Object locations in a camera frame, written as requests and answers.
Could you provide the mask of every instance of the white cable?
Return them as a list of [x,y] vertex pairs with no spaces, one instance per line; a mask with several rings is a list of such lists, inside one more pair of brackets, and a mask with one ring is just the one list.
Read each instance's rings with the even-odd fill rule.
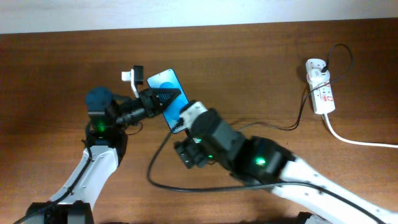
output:
[[351,141],[345,138],[340,137],[338,134],[335,133],[333,128],[331,128],[331,124],[329,122],[328,114],[323,115],[324,120],[326,121],[326,125],[329,128],[329,131],[334,135],[336,138],[343,142],[351,143],[351,144],[358,144],[361,146],[378,146],[378,147],[392,147],[392,148],[398,148],[398,145],[393,145],[393,144],[382,144],[382,143],[370,143],[370,142],[357,142],[357,141]]

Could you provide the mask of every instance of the white backdrop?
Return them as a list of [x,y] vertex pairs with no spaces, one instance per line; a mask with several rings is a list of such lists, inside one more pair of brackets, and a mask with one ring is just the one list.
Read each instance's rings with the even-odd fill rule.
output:
[[0,33],[398,16],[398,0],[0,0]]

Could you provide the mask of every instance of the power outlet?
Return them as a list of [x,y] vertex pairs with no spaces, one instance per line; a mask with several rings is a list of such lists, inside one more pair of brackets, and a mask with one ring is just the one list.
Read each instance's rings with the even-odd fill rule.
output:
[[311,91],[319,86],[327,84],[311,93],[313,109],[316,114],[330,113],[336,109],[335,100],[329,83],[330,72],[321,72],[325,65],[326,63],[324,60],[317,58],[309,59],[305,63],[307,81]]

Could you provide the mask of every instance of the wooden table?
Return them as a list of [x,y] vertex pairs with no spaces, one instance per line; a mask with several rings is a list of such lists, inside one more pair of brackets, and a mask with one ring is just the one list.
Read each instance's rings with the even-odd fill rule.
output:
[[[339,42],[351,47],[355,63],[333,85],[335,131],[359,141],[398,143],[397,19],[0,35],[0,222],[17,220],[64,184],[83,150],[85,95],[96,86],[131,94],[121,71],[143,65],[147,78],[173,68],[190,99],[216,108],[230,123],[243,119],[236,128],[257,120],[289,125],[308,85],[306,60],[326,59]],[[348,65],[348,54],[336,49],[331,76]],[[306,211],[260,190],[180,194],[151,186],[147,165],[167,131],[158,116],[129,139],[95,204],[96,223],[239,223]],[[398,211],[397,149],[337,140],[310,102],[295,131],[253,127],[245,134],[277,141],[332,181]],[[172,143],[153,177],[183,187],[238,184],[218,165],[187,170]]]

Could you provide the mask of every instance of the smartphone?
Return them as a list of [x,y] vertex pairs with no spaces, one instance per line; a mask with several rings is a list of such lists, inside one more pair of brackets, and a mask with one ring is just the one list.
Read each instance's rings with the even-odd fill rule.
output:
[[[185,93],[182,90],[181,84],[174,70],[169,68],[166,71],[149,77],[147,79],[147,83],[150,88],[178,88],[181,91],[181,94],[163,112],[164,119],[166,120],[169,128],[172,129],[178,122],[178,119],[180,117],[180,109],[187,105],[189,102],[187,96],[185,96]],[[179,133],[184,129],[185,125],[177,127],[175,130],[173,130],[173,133]]]

